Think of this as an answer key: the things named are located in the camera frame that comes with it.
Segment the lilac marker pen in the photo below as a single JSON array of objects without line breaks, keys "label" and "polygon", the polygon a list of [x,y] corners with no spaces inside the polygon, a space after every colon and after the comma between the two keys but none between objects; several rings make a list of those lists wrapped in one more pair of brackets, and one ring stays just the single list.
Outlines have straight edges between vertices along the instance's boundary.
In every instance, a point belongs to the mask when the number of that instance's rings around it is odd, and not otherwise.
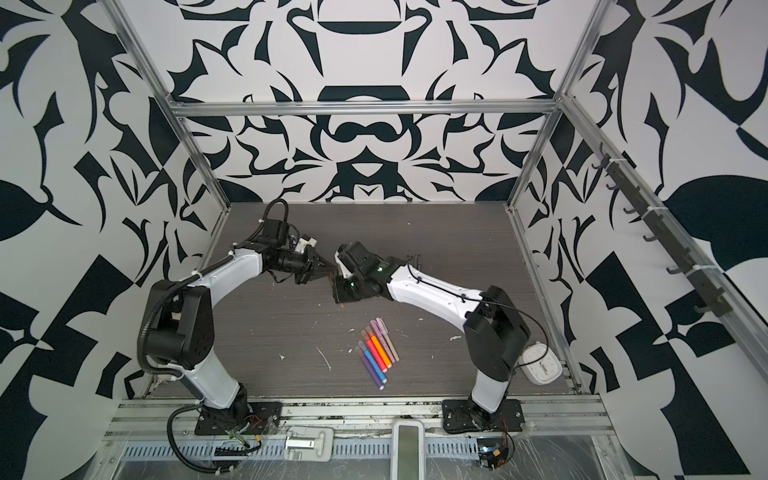
[{"label": "lilac marker pen", "polygon": [[380,324],[377,319],[373,319],[370,321],[370,324],[373,328],[374,334],[376,338],[378,339],[383,351],[387,355],[387,358],[389,359],[389,365],[393,364],[395,362],[395,356],[390,349],[387,340],[384,337],[383,330],[380,328]]}]

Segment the pink cream marker pen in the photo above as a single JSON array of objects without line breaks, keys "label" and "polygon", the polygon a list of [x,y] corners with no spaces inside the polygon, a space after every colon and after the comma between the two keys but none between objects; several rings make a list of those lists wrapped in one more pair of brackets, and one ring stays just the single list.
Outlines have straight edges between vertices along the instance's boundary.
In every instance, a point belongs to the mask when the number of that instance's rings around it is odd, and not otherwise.
[{"label": "pink cream marker pen", "polygon": [[397,350],[396,350],[396,348],[395,348],[395,346],[394,346],[394,344],[393,344],[393,342],[391,340],[391,337],[389,335],[389,331],[388,331],[388,329],[386,327],[386,324],[384,323],[383,319],[380,318],[380,317],[376,318],[376,323],[378,324],[378,328],[379,328],[379,330],[380,330],[380,332],[381,332],[381,334],[382,334],[382,336],[383,336],[383,338],[384,338],[384,340],[386,342],[386,345],[387,345],[387,347],[389,349],[391,357],[394,359],[395,362],[399,362],[400,361],[399,354],[398,354],[398,352],[397,352]]}]

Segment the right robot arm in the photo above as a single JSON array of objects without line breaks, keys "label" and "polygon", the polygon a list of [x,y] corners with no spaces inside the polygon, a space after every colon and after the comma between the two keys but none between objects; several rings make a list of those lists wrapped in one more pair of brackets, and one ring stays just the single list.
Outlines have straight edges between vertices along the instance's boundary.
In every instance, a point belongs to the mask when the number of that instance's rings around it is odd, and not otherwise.
[{"label": "right robot arm", "polygon": [[544,360],[550,352],[545,345],[537,358],[523,360],[531,337],[528,323],[536,319],[516,308],[497,286],[483,291],[453,285],[421,272],[410,260],[381,257],[359,242],[340,246],[335,262],[336,302],[382,297],[420,308],[463,332],[477,369],[468,400],[477,423],[498,416],[516,370]]}]

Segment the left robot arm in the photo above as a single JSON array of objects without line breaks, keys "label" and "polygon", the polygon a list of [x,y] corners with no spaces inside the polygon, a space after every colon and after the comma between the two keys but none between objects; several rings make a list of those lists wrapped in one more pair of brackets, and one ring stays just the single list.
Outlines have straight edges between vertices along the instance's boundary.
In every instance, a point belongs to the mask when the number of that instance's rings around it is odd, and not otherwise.
[{"label": "left robot arm", "polygon": [[289,222],[284,199],[267,204],[256,230],[221,260],[183,280],[161,280],[150,289],[136,348],[141,368],[179,380],[201,412],[223,428],[240,428],[251,410],[245,386],[214,351],[214,307],[242,284],[284,273],[298,285],[327,277],[334,266]]}]

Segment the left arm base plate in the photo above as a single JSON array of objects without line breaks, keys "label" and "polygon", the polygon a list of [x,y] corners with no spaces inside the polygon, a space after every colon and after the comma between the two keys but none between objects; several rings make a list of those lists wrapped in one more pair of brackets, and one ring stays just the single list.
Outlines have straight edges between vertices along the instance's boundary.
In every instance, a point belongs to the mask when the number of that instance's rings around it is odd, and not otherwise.
[{"label": "left arm base plate", "polygon": [[277,401],[235,403],[229,409],[203,407],[194,434],[225,435],[232,430],[244,435],[266,434],[279,426],[282,407],[283,403]]}]

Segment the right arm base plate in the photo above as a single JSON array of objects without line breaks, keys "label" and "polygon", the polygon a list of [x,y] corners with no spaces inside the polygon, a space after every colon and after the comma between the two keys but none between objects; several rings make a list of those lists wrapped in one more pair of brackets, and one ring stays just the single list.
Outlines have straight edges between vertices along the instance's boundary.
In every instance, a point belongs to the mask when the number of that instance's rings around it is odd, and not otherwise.
[{"label": "right arm base plate", "polygon": [[442,428],[448,434],[486,431],[521,432],[525,417],[519,400],[505,399],[499,409],[488,413],[469,399],[441,402]]}]

